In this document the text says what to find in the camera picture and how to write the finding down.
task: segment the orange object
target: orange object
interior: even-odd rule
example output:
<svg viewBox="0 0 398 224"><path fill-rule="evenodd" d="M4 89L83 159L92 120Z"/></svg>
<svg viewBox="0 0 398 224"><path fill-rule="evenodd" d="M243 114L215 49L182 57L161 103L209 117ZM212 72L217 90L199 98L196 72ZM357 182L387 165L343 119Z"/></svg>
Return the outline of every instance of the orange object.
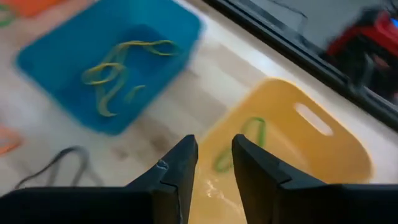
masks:
<svg viewBox="0 0 398 224"><path fill-rule="evenodd" d="M0 127L0 155L16 149L22 143L18 133L8 128Z"/></svg>
<svg viewBox="0 0 398 224"><path fill-rule="evenodd" d="M18 16L31 17L64 0L0 0L11 7Z"/></svg>
<svg viewBox="0 0 398 224"><path fill-rule="evenodd" d="M242 131L253 118L262 119ZM346 128L295 85L269 78L199 142L189 224L247 223L233 169L217 172L213 164L235 134L259 142L261 129L265 150L328 184L366 183L372 176L365 148Z"/></svg>

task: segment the black cable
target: black cable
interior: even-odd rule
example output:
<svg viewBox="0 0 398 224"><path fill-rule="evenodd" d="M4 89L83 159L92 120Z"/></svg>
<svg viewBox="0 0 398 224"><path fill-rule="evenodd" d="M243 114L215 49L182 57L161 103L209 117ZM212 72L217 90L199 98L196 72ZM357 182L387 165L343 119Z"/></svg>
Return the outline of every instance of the black cable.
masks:
<svg viewBox="0 0 398 224"><path fill-rule="evenodd" d="M285 9L291 11L291 12L295 12L295 13L297 13L297 14L302 16L302 20L301 20L301 22L300 22L300 24L298 25L298 28L297 28L297 33L300 35L300 40L301 40L302 44L305 45L305 43L302 40L302 38L303 38L303 35L304 35L304 28L305 28L305 26L307 25L307 22L308 22L308 17L302 11L299 11L298 9L292 8L292 7L290 7L290 6L288 6L288 5L284 4L284 3L281 3L279 1L276 1L276 0L266 0L266 1L272 2L272 3L274 3L274 4L276 4L276 5L280 6L280 7L283 7L283 8L285 8Z"/></svg>
<svg viewBox="0 0 398 224"><path fill-rule="evenodd" d="M86 150L84 150L82 147L69 147L67 149L64 149L62 151L60 151L51 161L49 164L47 164L43 169L41 169L40 171L38 171L35 174L32 174L24 179L22 179L15 187L14 190L18 190L21 188L21 186L26 183L29 180L32 180L34 178L37 178L38 176L42 175L45 171L49 170L51 167L53 167L53 169L50 170L50 176L49 179L47 180L46 186L50 187L54 185L55 179L58 176L58 172L59 172L59 167L60 167L60 162L61 160L68 155L69 153L76 153L79 155L80 157L80 167L78 169L78 171L76 172L72 182L71 182L71 186L77 186L79 184L79 181L81 180L81 177L83 176L83 173L85 171L88 171L88 169L90 168L90 163L89 163L89 155L88 152ZM96 182L97 185L101 186L103 185L103 181L101 180L101 178L96 175L92 170L90 171L90 175L93 178L93 180Z"/></svg>

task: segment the black metal frame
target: black metal frame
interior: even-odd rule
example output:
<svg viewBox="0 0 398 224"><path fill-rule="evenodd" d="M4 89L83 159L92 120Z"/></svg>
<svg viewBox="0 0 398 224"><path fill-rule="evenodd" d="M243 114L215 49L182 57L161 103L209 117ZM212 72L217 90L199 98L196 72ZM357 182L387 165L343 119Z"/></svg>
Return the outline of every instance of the black metal frame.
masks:
<svg viewBox="0 0 398 224"><path fill-rule="evenodd" d="M375 93L370 90L358 91L350 88L352 86L351 81L344 74L323 61L318 55L307 50L300 43L284 37L278 27L271 27L263 23L254 13L243 8L242 1L204 1L341 96L367 111L390 128L398 131L398 111L394 109L394 105L374 97ZM264 10L261 16L270 20L276 19Z"/></svg>

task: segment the wooden table surface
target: wooden table surface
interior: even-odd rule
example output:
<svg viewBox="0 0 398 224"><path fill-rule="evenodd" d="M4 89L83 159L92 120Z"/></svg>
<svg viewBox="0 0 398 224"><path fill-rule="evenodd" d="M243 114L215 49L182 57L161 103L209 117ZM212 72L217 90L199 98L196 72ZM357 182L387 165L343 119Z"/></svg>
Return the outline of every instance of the wooden table surface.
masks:
<svg viewBox="0 0 398 224"><path fill-rule="evenodd" d="M121 135L105 136L80 126L15 68L14 59L23 46L91 2L69 0L0 29L0 124L18 130L24 138L20 148L0 157L0 194L41 169L59 150L74 145L89 149L94 170L106 185L125 185L184 135L200 139L267 77L295 83L357 136L374 163L372 182L398 183L395 132L197 0L180 0L204 24L188 68ZM63 162L58 185L68 184L76 163L73 157ZM92 184L88 177L82 183Z"/></svg>

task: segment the red machine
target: red machine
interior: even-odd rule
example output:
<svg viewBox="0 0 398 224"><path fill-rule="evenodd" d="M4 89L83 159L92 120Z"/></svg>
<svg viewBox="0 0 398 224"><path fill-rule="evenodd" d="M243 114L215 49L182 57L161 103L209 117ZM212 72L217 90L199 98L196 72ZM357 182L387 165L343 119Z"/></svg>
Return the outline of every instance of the red machine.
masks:
<svg viewBox="0 0 398 224"><path fill-rule="evenodd" d="M370 58L374 66L366 85L387 100L395 98L398 92L396 12L381 8L364 10L326 50L327 60L351 80L361 79L366 73L364 69L369 68L366 59Z"/></svg>

